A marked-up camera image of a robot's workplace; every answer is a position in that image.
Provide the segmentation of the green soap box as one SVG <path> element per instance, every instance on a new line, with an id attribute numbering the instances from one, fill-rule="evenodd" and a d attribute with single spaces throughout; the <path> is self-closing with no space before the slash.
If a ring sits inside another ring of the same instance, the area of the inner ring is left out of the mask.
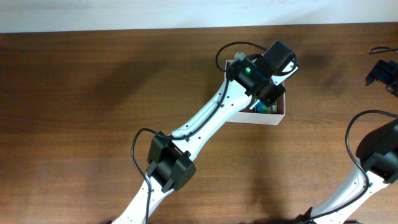
<path id="1" fill-rule="evenodd" d="M 272 114 L 271 107 L 263 106 L 262 114 Z"/>

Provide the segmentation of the blue disposable razor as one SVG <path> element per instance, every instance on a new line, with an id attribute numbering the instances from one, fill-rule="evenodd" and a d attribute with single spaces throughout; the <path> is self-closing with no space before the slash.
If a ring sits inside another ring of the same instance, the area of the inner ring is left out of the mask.
<path id="1" fill-rule="evenodd" d="M 263 103 L 259 102 L 256 106 L 255 106 L 255 110 L 257 113 L 261 113 L 263 110 Z"/>

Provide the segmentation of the teal mouthwash bottle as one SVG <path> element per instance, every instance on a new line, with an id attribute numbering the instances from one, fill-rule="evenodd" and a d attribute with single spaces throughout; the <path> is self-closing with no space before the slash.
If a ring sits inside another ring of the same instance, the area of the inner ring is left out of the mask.
<path id="1" fill-rule="evenodd" d="M 246 58 L 243 52 L 237 52 L 234 56 L 235 61 L 242 61 Z"/>

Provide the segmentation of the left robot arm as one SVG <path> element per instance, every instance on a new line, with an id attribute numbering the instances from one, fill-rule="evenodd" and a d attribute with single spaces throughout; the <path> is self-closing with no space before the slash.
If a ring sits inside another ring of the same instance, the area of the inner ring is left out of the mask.
<path id="1" fill-rule="evenodd" d="M 180 190 L 194 176 L 194 160 L 206 142 L 230 117 L 258 103 L 271 106 L 284 93 L 283 82 L 298 70 L 295 53 L 280 41 L 259 54 L 236 53 L 221 71 L 224 80 L 211 100 L 189 121 L 166 135 L 151 130 L 144 181 L 114 223 L 147 223 L 166 196 Z"/>

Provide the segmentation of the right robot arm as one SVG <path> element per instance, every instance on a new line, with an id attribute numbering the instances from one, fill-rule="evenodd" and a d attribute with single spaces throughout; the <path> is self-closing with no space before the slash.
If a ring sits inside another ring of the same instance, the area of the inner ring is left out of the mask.
<path id="1" fill-rule="evenodd" d="M 349 134 L 354 122 L 366 114 L 393 120 L 367 134 L 353 154 Z M 346 150 L 354 162 L 349 176 L 324 202 L 297 217 L 299 223 L 345 223 L 370 196 L 397 181 L 397 115 L 381 110 L 358 113 L 345 134 Z"/>

